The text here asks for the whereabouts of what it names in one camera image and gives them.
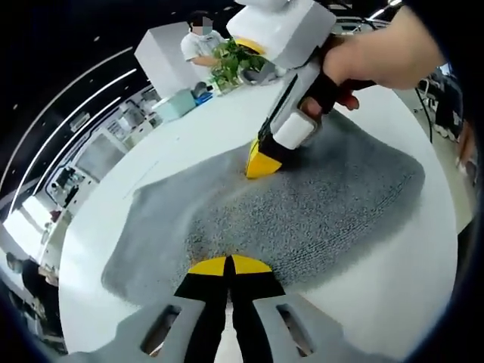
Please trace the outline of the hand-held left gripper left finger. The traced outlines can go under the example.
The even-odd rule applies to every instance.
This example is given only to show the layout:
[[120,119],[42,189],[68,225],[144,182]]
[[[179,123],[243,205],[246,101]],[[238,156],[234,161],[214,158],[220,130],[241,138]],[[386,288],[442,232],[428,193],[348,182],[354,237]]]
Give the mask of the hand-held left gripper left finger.
[[93,352],[76,352],[68,362],[183,362],[206,303],[175,293],[118,323],[115,337]]

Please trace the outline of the person's right hand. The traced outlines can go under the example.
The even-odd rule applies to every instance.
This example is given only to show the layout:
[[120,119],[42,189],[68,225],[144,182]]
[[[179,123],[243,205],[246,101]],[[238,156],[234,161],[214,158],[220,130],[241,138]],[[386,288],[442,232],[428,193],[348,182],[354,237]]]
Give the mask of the person's right hand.
[[387,88],[400,85],[401,62],[396,29],[385,29],[354,36],[334,36],[321,55],[321,73],[340,86],[345,81],[374,81]]

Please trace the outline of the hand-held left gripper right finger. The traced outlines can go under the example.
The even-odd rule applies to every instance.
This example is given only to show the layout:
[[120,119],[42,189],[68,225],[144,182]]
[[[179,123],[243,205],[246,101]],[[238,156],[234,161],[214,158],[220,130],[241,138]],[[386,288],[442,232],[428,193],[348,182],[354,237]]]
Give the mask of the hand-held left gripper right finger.
[[287,295],[264,262],[233,255],[232,321],[244,362],[379,362],[343,336],[335,320]]

